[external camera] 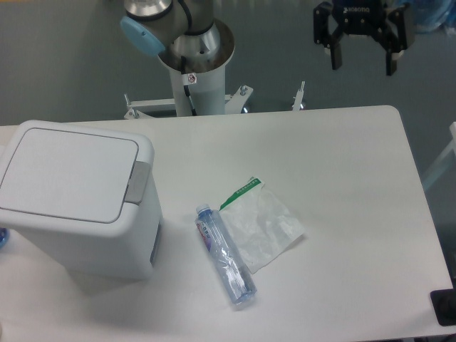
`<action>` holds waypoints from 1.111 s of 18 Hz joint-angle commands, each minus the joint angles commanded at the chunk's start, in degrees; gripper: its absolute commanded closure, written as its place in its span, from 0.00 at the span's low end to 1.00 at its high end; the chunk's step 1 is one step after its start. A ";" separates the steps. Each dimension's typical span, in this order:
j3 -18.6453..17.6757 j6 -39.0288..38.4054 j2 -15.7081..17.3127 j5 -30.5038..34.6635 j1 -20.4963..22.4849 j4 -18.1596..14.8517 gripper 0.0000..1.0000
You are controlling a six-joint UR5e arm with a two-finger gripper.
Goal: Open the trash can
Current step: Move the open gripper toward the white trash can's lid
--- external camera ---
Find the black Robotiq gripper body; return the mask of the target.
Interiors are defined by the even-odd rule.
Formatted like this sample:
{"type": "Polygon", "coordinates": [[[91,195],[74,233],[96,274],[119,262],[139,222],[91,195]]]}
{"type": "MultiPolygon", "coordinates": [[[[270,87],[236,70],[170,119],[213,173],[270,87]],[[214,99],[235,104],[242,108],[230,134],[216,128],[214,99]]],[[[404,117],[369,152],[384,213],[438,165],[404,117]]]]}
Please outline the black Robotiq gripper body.
{"type": "Polygon", "coordinates": [[[346,35],[370,36],[374,40],[390,38],[392,30],[386,23],[384,1],[331,1],[331,15],[337,26],[331,38],[340,40],[346,35]]]}

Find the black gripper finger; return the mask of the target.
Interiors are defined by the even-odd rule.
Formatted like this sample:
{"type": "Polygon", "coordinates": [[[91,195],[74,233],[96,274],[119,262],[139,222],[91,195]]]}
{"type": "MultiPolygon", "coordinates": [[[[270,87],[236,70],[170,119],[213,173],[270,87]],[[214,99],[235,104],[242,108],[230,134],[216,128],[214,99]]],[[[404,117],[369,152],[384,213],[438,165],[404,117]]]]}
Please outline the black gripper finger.
{"type": "Polygon", "coordinates": [[[411,3],[394,9],[378,3],[371,14],[371,37],[385,50],[385,72],[391,76],[397,70],[393,55],[407,50],[415,41],[413,9],[411,3]]]}
{"type": "Polygon", "coordinates": [[[313,39],[314,43],[321,44],[330,52],[331,67],[337,70],[342,65],[342,52],[340,40],[351,20],[343,12],[343,6],[335,1],[323,1],[313,10],[313,39]],[[333,18],[337,23],[335,30],[329,31],[329,19],[333,18]]]}

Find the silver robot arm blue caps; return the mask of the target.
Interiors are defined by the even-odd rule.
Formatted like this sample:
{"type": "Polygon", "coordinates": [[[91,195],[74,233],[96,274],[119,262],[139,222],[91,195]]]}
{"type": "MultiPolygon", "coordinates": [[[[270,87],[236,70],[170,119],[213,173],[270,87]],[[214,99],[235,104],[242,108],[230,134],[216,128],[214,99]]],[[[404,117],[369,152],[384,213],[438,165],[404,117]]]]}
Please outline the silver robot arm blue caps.
{"type": "MultiPolygon", "coordinates": [[[[214,17],[213,1],[125,1],[124,7],[120,27],[131,44],[179,73],[213,71],[234,53],[233,33],[214,17]]],[[[345,35],[370,36],[379,43],[391,76],[396,55],[415,41],[411,5],[323,1],[314,8],[313,41],[329,51],[334,70],[342,65],[340,40],[345,35]]]]}

